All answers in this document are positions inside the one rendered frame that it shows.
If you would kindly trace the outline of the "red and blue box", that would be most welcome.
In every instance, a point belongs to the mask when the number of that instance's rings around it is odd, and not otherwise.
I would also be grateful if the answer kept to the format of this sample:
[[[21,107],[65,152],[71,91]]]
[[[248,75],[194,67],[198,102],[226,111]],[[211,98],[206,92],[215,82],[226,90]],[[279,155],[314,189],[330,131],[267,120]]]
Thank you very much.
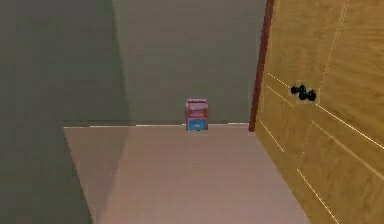
[[[185,104],[186,130],[204,131],[208,129],[208,101],[187,99]]]

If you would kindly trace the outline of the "yellow wooden room door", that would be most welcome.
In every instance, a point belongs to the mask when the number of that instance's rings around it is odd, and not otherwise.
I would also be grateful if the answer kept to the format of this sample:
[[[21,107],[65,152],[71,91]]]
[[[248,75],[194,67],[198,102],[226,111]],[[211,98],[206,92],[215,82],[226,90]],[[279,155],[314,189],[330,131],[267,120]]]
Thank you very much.
[[[384,0],[266,0],[249,128],[312,224],[384,224]]]

